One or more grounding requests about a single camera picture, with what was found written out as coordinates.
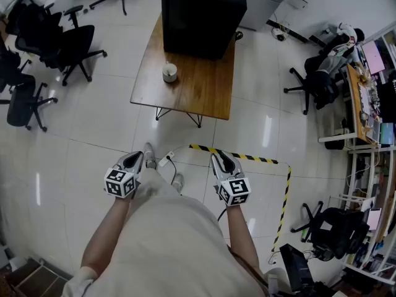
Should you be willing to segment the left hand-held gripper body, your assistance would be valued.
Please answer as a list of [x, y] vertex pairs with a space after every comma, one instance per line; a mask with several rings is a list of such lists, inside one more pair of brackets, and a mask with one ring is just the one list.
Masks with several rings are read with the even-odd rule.
[[108, 168], [104, 183], [107, 194], [122, 199], [133, 196], [140, 186], [136, 174], [115, 168]]

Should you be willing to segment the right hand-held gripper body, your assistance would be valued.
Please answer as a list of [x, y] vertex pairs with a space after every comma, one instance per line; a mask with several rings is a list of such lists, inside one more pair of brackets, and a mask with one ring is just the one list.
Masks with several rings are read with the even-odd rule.
[[227, 207], [246, 203], [251, 194], [248, 178], [217, 181], [215, 189], [219, 199], [223, 200]]

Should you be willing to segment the white cup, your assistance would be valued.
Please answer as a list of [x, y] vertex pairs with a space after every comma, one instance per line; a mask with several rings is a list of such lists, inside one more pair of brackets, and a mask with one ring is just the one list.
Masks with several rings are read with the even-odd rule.
[[177, 73], [178, 73], [178, 70], [174, 64], [173, 64], [173, 75], [172, 76], [168, 76], [165, 74], [165, 70], [164, 70], [164, 66], [163, 66], [163, 69], [162, 69], [163, 81], [166, 83], [174, 82], [177, 79]]

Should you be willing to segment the person's left forearm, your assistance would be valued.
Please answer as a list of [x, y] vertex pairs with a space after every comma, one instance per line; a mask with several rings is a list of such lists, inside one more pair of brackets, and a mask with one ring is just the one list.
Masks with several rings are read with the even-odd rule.
[[81, 267], [92, 269], [98, 277], [105, 271], [111, 261], [130, 205], [131, 197], [115, 198], [84, 250]]

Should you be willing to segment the person's right forearm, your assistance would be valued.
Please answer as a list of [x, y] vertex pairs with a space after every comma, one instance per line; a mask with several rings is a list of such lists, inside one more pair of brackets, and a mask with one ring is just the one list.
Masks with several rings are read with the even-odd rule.
[[243, 212], [239, 205], [226, 208], [231, 249], [242, 257], [258, 274], [260, 270], [259, 258], [252, 240]]

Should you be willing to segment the person's left white shoe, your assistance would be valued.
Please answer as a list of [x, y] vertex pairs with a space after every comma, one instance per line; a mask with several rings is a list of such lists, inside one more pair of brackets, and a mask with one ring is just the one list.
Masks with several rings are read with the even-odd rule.
[[151, 143], [146, 142], [144, 145], [144, 162], [146, 168], [156, 169], [157, 161]]

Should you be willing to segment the person's white shoe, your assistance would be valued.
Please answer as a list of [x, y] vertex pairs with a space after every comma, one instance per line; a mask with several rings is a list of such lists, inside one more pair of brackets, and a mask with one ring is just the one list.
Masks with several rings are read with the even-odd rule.
[[176, 191], [181, 194], [183, 187], [184, 187], [184, 177], [181, 173], [176, 172], [174, 174], [174, 178], [171, 182], [171, 185], [173, 188], [176, 189]]
[[146, 142], [144, 145], [144, 162], [146, 168], [156, 169], [157, 161], [151, 143]]

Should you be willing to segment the white power strip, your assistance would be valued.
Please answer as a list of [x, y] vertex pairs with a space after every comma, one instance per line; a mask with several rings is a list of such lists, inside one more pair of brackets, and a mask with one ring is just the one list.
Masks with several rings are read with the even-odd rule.
[[158, 165], [160, 167], [164, 167], [172, 158], [174, 157], [174, 152], [170, 151], [168, 152], [159, 162]]
[[272, 28], [272, 36], [278, 41], [285, 41], [289, 37], [289, 28], [284, 26], [273, 27]]

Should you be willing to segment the person's right white shoe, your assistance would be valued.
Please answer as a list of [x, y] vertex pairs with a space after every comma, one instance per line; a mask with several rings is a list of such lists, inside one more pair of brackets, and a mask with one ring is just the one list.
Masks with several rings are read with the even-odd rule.
[[181, 194], [183, 187], [184, 187], [184, 177], [181, 173], [176, 172], [174, 174], [174, 178], [171, 182], [171, 185], [173, 188], [176, 189], [176, 191]]

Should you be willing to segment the yellow black hazard tape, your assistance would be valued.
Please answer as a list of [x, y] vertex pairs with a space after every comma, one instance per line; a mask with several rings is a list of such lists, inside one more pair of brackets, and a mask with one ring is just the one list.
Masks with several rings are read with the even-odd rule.
[[[202, 151], [210, 152], [210, 153], [217, 153], [217, 154], [219, 154], [222, 151], [220, 149], [215, 149], [213, 147], [206, 147], [204, 145], [197, 145], [197, 144], [190, 144], [189, 148], [195, 149], [195, 150], [202, 150]], [[270, 163], [270, 164], [274, 164], [274, 165], [277, 165], [280, 163], [278, 160], [271, 159], [271, 158], [257, 157], [257, 156], [245, 155], [245, 154], [234, 153], [234, 152], [231, 152], [231, 154], [232, 154], [232, 156], [234, 156], [236, 158], [246, 159], [246, 160], [250, 160], [250, 161], [259, 161], [262, 163]], [[284, 216], [285, 216], [285, 207], [286, 207], [286, 203], [287, 203], [287, 199], [288, 199], [288, 191], [290, 188], [291, 166], [288, 163], [285, 163], [285, 164], [288, 165], [288, 174], [286, 177], [286, 188], [285, 188], [284, 200], [283, 200], [283, 205], [282, 205], [282, 213], [280, 215], [280, 223], [278, 226], [277, 235], [273, 242], [273, 247], [272, 247], [271, 252], [275, 252], [275, 249], [277, 247], [277, 242], [280, 237], [280, 233], [281, 233], [282, 226], [283, 226], [283, 220], [284, 220]]]

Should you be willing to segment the person's beige clothing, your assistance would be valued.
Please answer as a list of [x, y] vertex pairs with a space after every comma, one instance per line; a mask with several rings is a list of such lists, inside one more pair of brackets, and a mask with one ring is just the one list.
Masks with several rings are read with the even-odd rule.
[[81, 267], [62, 297], [265, 297], [260, 276], [225, 240], [215, 215], [146, 168], [111, 261]]

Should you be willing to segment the wooden table with black legs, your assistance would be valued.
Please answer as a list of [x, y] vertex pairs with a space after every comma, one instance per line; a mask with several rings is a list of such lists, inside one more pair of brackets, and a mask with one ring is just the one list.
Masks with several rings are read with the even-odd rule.
[[[156, 118], [169, 111], [186, 113], [197, 126], [203, 117], [227, 120], [230, 117], [235, 62], [232, 39], [222, 59], [202, 59], [167, 53], [163, 49], [162, 18], [159, 17], [142, 58], [132, 89], [132, 104], [151, 106]], [[177, 79], [163, 81], [166, 63], [177, 67]]]

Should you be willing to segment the black box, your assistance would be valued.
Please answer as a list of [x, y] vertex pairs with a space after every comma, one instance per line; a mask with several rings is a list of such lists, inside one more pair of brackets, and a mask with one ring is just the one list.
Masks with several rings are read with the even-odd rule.
[[314, 286], [314, 280], [304, 254], [290, 244], [284, 244], [279, 250], [292, 292], [312, 288]]

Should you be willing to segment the dark crate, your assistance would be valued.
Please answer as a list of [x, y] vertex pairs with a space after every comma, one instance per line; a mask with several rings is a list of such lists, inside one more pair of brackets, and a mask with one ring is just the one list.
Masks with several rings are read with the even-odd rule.
[[61, 297], [70, 279], [43, 259], [14, 257], [0, 269], [0, 297]]

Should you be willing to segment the white shelving rack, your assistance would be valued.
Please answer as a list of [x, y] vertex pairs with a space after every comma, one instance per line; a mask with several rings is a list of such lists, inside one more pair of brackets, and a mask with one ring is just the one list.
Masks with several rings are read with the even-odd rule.
[[[377, 226], [369, 231], [358, 254], [341, 259], [344, 267], [388, 285], [396, 285], [396, 146], [360, 145], [349, 151], [353, 156], [351, 175], [347, 177], [348, 193], [339, 199], [346, 206], [359, 205], [369, 212], [379, 211], [377, 218], [368, 217]], [[362, 171], [368, 174], [367, 189], [358, 192], [357, 161], [369, 156]]]

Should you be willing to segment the black mini fridge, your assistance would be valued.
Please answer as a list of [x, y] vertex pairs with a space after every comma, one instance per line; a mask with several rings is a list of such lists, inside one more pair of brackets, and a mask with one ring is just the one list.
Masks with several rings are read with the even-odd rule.
[[246, 10], [246, 0], [161, 0], [164, 50], [221, 59]]

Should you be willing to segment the black monitor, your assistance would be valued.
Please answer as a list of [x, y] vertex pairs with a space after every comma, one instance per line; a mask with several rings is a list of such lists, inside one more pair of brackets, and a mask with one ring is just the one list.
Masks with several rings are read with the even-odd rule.
[[396, 124], [396, 80], [378, 85], [377, 92], [382, 121]]

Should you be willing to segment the monitor with pink screen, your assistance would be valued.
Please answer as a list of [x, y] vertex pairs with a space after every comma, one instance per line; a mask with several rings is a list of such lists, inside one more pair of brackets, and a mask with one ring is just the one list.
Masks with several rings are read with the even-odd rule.
[[377, 74], [385, 70], [381, 54], [374, 40], [365, 43], [361, 48], [371, 74]]

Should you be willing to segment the wooden desk with white frame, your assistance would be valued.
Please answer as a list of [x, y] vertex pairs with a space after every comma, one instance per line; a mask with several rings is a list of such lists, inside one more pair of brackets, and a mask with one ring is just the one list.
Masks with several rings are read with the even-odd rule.
[[343, 130], [342, 134], [334, 134], [333, 136], [318, 138], [319, 143], [335, 142], [338, 140], [348, 141], [352, 140], [350, 150], [356, 149], [370, 149], [380, 147], [380, 143], [367, 136], [367, 133], [372, 130], [368, 126], [368, 122], [361, 122], [361, 115], [364, 114], [361, 104], [361, 96], [359, 92], [359, 73], [350, 64], [346, 68], [340, 69], [340, 73], [344, 79], [344, 83], [348, 84], [350, 97], [346, 101], [351, 102], [351, 113], [353, 127], [351, 131]]

